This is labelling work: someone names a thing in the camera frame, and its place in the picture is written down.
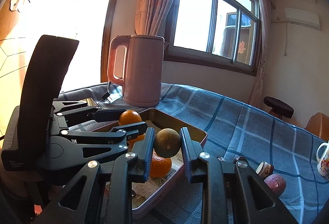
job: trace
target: mug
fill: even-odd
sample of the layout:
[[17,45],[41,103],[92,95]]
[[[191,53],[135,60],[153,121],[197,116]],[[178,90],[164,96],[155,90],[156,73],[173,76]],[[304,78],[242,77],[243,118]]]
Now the mug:
[[[323,152],[321,158],[319,158],[319,150],[323,146],[326,146],[325,151]],[[316,159],[318,161],[317,170],[321,176],[327,176],[329,172],[329,142],[322,143],[316,151]]]

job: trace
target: black stool top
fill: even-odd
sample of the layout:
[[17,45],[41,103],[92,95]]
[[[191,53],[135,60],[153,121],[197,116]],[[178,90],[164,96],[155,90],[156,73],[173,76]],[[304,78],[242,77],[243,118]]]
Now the black stool top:
[[266,96],[264,98],[264,103],[267,106],[272,107],[275,113],[285,116],[287,118],[292,118],[293,108],[288,104],[284,103],[283,101]]

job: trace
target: table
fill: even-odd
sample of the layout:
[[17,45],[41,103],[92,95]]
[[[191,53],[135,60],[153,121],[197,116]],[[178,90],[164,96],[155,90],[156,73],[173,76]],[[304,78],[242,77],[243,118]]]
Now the table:
[[[107,83],[101,83],[61,93],[57,100],[91,97],[98,102],[107,87]],[[121,86],[111,84],[109,90],[121,92]],[[122,99],[99,105],[144,110],[129,106]],[[329,179],[318,173],[315,156],[323,140],[308,131],[245,103],[186,85],[163,83],[156,108],[205,130],[208,139],[204,150],[210,154],[223,156],[226,161],[245,156],[254,169],[262,161],[273,164],[274,173],[281,174],[287,182],[280,199],[300,224],[311,223],[327,201]],[[71,129],[94,130],[105,124],[89,121]],[[156,208],[135,223],[200,223],[201,200],[202,185],[189,184],[182,178]]]

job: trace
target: electric kettle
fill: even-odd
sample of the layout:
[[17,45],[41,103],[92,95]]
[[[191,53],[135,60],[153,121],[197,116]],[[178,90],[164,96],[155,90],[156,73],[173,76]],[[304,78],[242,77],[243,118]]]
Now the electric kettle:
[[[125,47],[122,79],[114,75],[116,51]],[[163,50],[165,40],[160,36],[131,35],[112,39],[107,76],[122,86],[123,100],[133,106],[153,107],[160,101]]]

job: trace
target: wall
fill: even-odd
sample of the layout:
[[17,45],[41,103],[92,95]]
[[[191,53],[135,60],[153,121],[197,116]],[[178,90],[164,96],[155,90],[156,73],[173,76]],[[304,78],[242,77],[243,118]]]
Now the wall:
[[288,24],[287,56],[286,24],[272,23],[266,53],[263,96],[278,98],[294,108],[292,119],[284,119],[302,128],[317,112],[329,115],[329,4],[326,0],[307,3],[276,0],[272,19],[285,20],[285,8],[317,13],[321,31]]
[[[135,31],[137,0],[117,0],[111,38],[132,35]],[[119,48],[115,74],[122,76],[124,50]],[[188,84],[248,102],[255,77],[228,70],[178,62],[163,62],[162,81]]]
[[0,10],[0,136],[5,134],[12,111],[20,103],[27,65],[38,39],[31,35],[36,26],[33,15],[29,15],[34,0],[30,1],[21,13],[9,9],[10,0]]

